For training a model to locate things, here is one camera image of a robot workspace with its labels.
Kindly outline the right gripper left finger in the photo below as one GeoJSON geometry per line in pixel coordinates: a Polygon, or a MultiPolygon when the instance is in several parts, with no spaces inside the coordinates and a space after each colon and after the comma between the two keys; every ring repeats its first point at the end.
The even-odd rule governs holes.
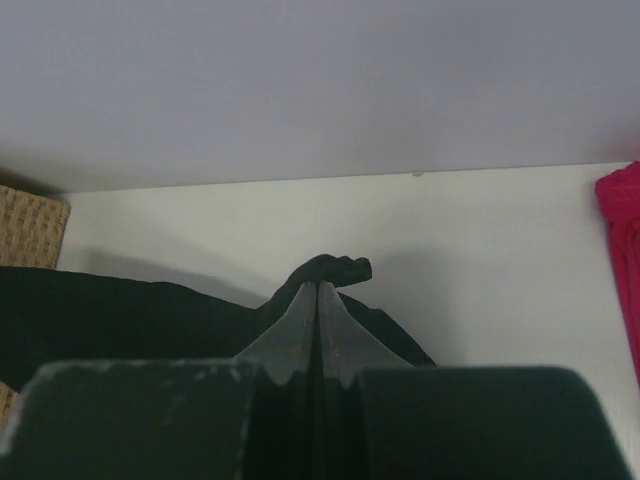
{"type": "Polygon", "coordinates": [[[317,287],[304,283],[285,313],[234,357],[252,367],[257,388],[284,388],[309,373],[316,317],[317,287]]]}

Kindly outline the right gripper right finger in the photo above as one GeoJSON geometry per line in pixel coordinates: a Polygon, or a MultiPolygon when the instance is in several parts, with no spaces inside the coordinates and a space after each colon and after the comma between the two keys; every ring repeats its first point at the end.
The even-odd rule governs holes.
{"type": "Polygon", "coordinates": [[[366,369],[412,367],[348,313],[332,284],[319,285],[317,301],[323,372],[344,389],[366,369]]]}

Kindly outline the wicker basket with liner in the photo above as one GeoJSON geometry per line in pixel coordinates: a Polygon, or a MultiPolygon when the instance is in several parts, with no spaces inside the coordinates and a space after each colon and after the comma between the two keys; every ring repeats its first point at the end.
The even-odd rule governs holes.
{"type": "Polygon", "coordinates": [[[18,392],[48,361],[47,308],[37,282],[57,266],[70,207],[7,186],[1,188],[1,425],[18,392]]]}

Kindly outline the black daisy print t-shirt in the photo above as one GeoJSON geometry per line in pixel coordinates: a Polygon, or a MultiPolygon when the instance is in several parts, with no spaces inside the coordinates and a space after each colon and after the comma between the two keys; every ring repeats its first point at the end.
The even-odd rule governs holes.
{"type": "Polygon", "coordinates": [[[4,266],[1,381],[20,392],[52,362],[231,359],[286,313],[303,285],[340,288],[372,276],[366,258],[322,254],[251,308],[174,283],[4,266]]]}

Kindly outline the red t-shirt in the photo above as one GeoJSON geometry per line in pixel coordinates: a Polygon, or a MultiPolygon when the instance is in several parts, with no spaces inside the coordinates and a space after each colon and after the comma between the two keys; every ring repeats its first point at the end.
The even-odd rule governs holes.
{"type": "Polygon", "coordinates": [[[595,182],[636,379],[639,379],[639,162],[595,182]]]}

